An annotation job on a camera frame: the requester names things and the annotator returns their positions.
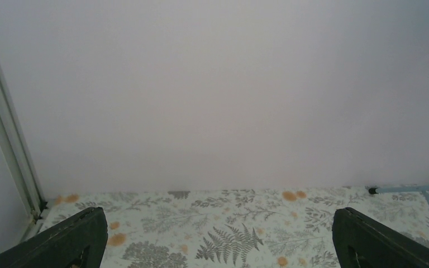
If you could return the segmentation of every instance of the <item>black plastic piece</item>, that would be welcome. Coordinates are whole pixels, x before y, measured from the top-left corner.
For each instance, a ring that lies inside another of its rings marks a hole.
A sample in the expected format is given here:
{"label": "black plastic piece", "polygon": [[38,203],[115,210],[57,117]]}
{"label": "black plastic piece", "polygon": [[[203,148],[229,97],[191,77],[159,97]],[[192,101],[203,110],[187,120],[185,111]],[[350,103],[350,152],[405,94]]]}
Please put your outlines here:
{"label": "black plastic piece", "polygon": [[429,248],[352,208],[336,211],[333,243],[343,268],[429,268]]}
{"label": "black plastic piece", "polygon": [[0,268],[98,268],[108,240],[102,208],[87,208],[0,254]]}
{"label": "black plastic piece", "polygon": [[368,191],[370,194],[377,194],[378,192],[376,190],[377,190],[377,187],[372,187],[372,188],[369,188]]}

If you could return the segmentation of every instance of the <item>patterned tablecloth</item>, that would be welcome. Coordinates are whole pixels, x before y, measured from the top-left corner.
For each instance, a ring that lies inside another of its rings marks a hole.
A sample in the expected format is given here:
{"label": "patterned tablecloth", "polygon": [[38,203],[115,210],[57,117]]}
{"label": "patterned tablecloth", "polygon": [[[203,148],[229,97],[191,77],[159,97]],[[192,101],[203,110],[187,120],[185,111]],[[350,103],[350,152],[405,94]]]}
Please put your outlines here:
{"label": "patterned tablecloth", "polygon": [[101,267],[340,267],[335,210],[352,207],[429,247],[419,193],[369,195],[364,187],[66,195],[42,230],[102,207],[109,238]]}

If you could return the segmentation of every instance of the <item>orange dot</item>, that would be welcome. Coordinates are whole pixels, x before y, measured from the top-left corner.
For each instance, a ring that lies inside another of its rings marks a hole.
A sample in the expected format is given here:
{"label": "orange dot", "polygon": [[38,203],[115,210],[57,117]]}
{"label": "orange dot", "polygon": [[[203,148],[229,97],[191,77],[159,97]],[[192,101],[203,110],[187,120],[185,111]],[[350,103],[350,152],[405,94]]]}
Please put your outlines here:
{"label": "orange dot", "polygon": [[427,236],[422,231],[417,231],[418,235],[420,235],[423,238],[427,238]]}
{"label": "orange dot", "polygon": [[68,195],[65,198],[65,202],[67,202],[67,203],[75,203],[76,201],[78,201],[78,199],[80,199],[80,197],[78,196],[78,194],[71,194],[71,195]]}
{"label": "orange dot", "polygon": [[59,195],[56,200],[55,200],[55,205],[59,205],[63,202],[63,197],[61,197],[61,195]]}
{"label": "orange dot", "polygon": [[285,257],[279,257],[279,258],[277,259],[277,264],[278,264],[280,267],[284,267],[284,266],[287,266],[287,265],[288,265],[288,261],[287,261],[287,259],[286,259]]}
{"label": "orange dot", "polygon": [[307,194],[304,191],[298,191],[296,192],[297,196],[300,198],[305,198],[307,197]]}
{"label": "orange dot", "polygon": [[188,246],[187,245],[181,245],[180,249],[184,254],[188,254]]}
{"label": "orange dot", "polygon": [[299,258],[298,262],[300,262],[300,265],[307,266],[307,261],[304,258]]}
{"label": "orange dot", "polygon": [[292,193],[292,192],[290,192],[290,191],[283,192],[282,196],[287,201],[295,201],[295,200],[297,200],[297,197],[295,196],[295,194]]}
{"label": "orange dot", "polygon": [[112,222],[109,227],[111,228],[111,230],[117,229],[119,228],[121,224],[119,222]]}
{"label": "orange dot", "polygon": [[108,245],[110,246],[120,246],[126,242],[126,234],[125,233],[116,233],[108,239]]}

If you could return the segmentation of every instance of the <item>fern leaf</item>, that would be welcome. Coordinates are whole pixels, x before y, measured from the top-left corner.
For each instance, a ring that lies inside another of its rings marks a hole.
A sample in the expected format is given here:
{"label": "fern leaf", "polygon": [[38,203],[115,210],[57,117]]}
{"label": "fern leaf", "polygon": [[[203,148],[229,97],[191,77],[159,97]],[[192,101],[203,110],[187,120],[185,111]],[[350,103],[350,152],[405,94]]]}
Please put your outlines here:
{"label": "fern leaf", "polygon": [[228,258],[231,253],[231,245],[226,244],[223,248],[223,260],[225,261],[225,264],[228,263]]}
{"label": "fern leaf", "polygon": [[241,247],[239,246],[238,243],[233,244],[233,247],[232,247],[232,263],[234,264],[234,266],[236,266],[236,260],[237,260],[237,257],[239,256],[240,249],[241,249]]}

